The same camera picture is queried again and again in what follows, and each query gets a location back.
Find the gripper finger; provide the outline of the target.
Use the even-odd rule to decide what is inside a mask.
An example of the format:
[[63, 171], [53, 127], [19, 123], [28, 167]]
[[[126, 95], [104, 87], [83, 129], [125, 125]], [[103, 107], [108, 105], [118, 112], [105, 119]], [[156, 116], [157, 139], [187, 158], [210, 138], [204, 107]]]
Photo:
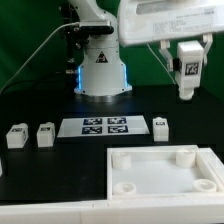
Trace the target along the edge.
[[211, 33], [204, 34], [202, 36], [203, 42], [203, 64], [206, 65], [208, 63], [207, 55], [213, 43], [213, 35]]
[[173, 57], [171, 53], [169, 52], [170, 48], [170, 41], [169, 40], [161, 40], [160, 41], [160, 46], [159, 46], [159, 52], [163, 56], [163, 58], [167, 62], [167, 69], [172, 72], [174, 67], [173, 67]]

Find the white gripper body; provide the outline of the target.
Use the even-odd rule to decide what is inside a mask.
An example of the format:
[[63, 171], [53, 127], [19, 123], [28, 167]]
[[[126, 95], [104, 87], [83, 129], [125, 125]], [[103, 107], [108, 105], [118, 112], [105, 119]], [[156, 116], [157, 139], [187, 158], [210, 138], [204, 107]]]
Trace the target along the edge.
[[122, 46], [224, 32], [224, 0], [121, 0]]

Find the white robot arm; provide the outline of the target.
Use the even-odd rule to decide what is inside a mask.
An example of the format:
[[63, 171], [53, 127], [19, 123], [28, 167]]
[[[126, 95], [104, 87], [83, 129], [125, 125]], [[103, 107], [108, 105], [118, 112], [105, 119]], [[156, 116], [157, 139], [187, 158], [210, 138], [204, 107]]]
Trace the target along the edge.
[[92, 101], [112, 101], [132, 90], [120, 46], [153, 42], [175, 73], [179, 97], [190, 100], [200, 86], [212, 35], [224, 31], [224, 0], [120, 0], [117, 15], [96, 0], [68, 1], [79, 17], [74, 31], [87, 35], [74, 92]]

